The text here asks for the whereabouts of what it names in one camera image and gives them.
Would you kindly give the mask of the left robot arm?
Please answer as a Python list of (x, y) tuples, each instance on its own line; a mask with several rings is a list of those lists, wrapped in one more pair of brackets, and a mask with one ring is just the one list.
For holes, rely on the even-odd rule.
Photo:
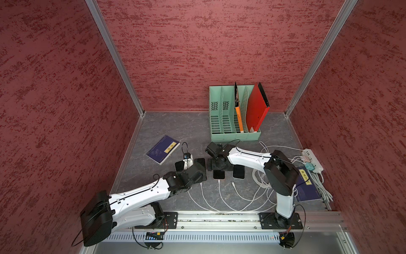
[(86, 247), (96, 245), (122, 228), (160, 227), (164, 213), (159, 202), (187, 192), (206, 179), (205, 166), (196, 163), (181, 172), (170, 171), (129, 192), (96, 193), (79, 214), (82, 243)]

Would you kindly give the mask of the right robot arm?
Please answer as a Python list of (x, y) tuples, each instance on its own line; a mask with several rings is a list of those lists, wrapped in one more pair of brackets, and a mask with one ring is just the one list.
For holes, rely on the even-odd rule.
[(295, 210), (294, 190), (300, 171), (282, 151), (260, 153), (235, 145), (221, 146), (214, 142), (205, 151), (212, 157), (212, 170), (226, 171), (234, 165), (240, 165), (263, 172), (277, 194), (274, 223), (278, 229), (291, 229)]

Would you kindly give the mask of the white case phone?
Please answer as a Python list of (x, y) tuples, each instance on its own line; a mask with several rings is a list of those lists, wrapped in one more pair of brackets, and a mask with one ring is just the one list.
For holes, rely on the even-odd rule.
[(225, 172), (221, 171), (221, 170), (213, 170), (213, 179), (224, 180), (225, 179)]

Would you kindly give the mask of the pink case phone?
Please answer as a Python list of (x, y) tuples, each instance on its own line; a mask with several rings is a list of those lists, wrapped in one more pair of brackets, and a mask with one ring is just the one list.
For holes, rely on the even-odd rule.
[(193, 163), (201, 165), (201, 167), (200, 167), (201, 171), (206, 171), (206, 159), (205, 158), (196, 158), (196, 159), (194, 159)]

